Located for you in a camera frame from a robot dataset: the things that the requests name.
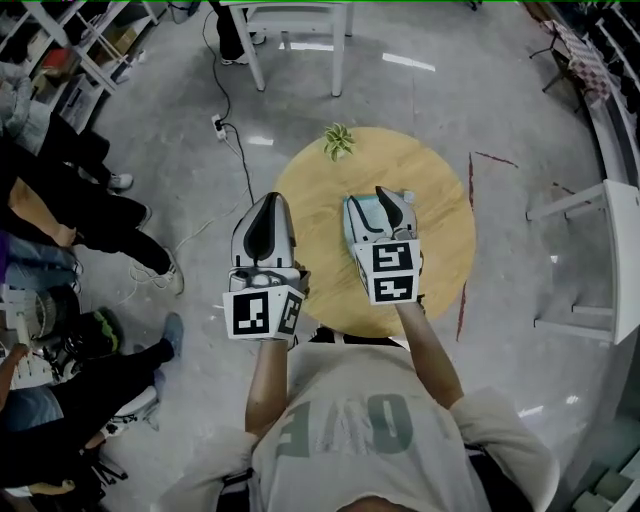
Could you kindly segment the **white round helmet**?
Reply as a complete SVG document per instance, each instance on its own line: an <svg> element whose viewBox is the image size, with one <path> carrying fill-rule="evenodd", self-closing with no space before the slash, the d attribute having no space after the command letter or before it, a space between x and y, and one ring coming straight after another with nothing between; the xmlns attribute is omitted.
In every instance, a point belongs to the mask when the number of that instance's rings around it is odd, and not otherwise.
<svg viewBox="0 0 640 512"><path fill-rule="evenodd" d="M146 423L153 430L159 430L157 410L160 405L157 390L148 386L140 395L123 405L106 425L106 431L116 436L138 423Z"/></svg>

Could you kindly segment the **small potted plant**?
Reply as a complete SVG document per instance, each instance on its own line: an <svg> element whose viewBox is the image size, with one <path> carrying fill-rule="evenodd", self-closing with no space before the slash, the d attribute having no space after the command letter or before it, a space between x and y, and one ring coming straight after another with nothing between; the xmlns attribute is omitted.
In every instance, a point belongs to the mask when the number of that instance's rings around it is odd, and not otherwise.
<svg viewBox="0 0 640 512"><path fill-rule="evenodd" d="M324 131L325 145L323 152L333 162L337 162L346 154L353 153L355 140L351 132L340 123L333 123L325 128Z"/></svg>

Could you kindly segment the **white shelving unit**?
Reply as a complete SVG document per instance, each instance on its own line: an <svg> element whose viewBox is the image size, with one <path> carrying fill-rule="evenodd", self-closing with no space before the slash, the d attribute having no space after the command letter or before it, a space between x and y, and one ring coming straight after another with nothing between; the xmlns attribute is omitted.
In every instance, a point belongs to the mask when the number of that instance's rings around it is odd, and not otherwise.
<svg viewBox="0 0 640 512"><path fill-rule="evenodd" d="M640 188L640 0L594 8L584 42L604 80L589 106L604 176Z"/></svg>
<svg viewBox="0 0 640 512"><path fill-rule="evenodd" d="M22 67L32 98L81 132L131 77L144 35L167 11L164 0L0 0L0 61ZM134 44L124 57L109 55L102 34L128 25L138 33Z"/></svg>

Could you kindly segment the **black green headgear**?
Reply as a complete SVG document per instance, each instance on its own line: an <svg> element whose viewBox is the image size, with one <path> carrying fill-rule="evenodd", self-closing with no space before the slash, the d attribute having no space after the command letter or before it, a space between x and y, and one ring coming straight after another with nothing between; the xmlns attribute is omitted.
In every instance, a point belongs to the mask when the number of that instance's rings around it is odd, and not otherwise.
<svg viewBox="0 0 640 512"><path fill-rule="evenodd" d="M71 351L79 359L96 359L117 353L124 333L115 313L101 307L81 314L67 339Z"/></svg>

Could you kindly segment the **person's beige printed shirt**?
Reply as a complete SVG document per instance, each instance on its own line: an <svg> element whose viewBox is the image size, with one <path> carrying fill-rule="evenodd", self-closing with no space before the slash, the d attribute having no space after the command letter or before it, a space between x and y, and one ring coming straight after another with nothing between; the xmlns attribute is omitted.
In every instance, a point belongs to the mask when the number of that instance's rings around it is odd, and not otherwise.
<svg viewBox="0 0 640 512"><path fill-rule="evenodd" d="M152 512L337 512L379 497L415 512L545 512L559 466L485 388L450 409L401 348L296 347L291 399L262 437L221 429Z"/></svg>

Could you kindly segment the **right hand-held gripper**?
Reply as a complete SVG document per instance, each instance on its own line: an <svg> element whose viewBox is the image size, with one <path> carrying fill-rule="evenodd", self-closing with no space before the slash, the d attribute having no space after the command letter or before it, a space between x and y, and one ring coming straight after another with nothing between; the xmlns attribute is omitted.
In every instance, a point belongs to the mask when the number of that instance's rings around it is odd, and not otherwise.
<svg viewBox="0 0 640 512"><path fill-rule="evenodd" d="M360 281L371 305L416 302L423 265L416 214L396 192L382 186L375 191L388 229L369 225L357 196L343 201L344 236Z"/></svg>

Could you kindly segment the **checkered cloth table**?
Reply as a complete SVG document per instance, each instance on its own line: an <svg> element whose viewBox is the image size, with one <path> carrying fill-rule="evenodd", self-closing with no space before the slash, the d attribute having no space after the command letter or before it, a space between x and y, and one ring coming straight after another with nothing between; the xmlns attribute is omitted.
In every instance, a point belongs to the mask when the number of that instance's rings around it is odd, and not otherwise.
<svg viewBox="0 0 640 512"><path fill-rule="evenodd" d="M549 53L556 65L556 74L542 88L547 93L551 87L567 80L574 91L589 106L606 103L612 94L608 72L596 52L571 29L556 20L539 23L543 32L550 36L548 45L528 55L530 60Z"/></svg>

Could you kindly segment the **cardboard box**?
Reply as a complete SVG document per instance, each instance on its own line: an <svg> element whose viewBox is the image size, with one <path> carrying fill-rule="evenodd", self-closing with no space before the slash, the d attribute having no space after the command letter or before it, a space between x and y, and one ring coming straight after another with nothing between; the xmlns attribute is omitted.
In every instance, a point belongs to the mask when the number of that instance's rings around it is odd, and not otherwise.
<svg viewBox="0 0 640 512"><path fill-rule="evenodd" d="M109 55L124 57L137 39L138 33L133 25L111 26L102 36L105 40L105 49Z"/></svg>

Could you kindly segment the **person's right forearm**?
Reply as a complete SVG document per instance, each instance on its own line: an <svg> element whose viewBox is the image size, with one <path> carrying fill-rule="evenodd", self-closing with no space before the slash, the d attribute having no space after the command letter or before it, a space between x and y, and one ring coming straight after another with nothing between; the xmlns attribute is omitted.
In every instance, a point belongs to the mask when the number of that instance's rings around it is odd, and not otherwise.
<svg viewBox="0 0 640 512"><path fill-rule="evenodd" d="M417 302L395 305L419 380L442 407L464 396L460 379L438 336Z"/></svg>

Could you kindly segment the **person's left forearm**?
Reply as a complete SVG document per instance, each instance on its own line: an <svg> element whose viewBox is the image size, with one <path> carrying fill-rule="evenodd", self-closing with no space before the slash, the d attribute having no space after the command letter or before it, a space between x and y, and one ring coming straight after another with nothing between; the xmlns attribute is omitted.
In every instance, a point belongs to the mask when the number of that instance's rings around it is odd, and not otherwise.
<svg viewBox="0 0 640 512"><path fill-rule="evenodd" d="M262 437L288 404L288 342L262 342L245 409L245 431Z"/></svg>

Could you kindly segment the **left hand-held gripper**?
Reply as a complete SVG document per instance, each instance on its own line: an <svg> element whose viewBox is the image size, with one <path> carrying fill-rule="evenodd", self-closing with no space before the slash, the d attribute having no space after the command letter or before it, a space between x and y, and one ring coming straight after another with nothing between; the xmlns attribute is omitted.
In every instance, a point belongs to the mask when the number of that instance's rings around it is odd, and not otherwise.
<svg viewBox="0 0 640 512"><path fill-rule="evenodd" d="M292 267L295 236L280 193L260 198L234 228L229 291L223 294L232 340L292 341L308 295L308 271ZM259 268L257 266L276 267Z"/></svg>

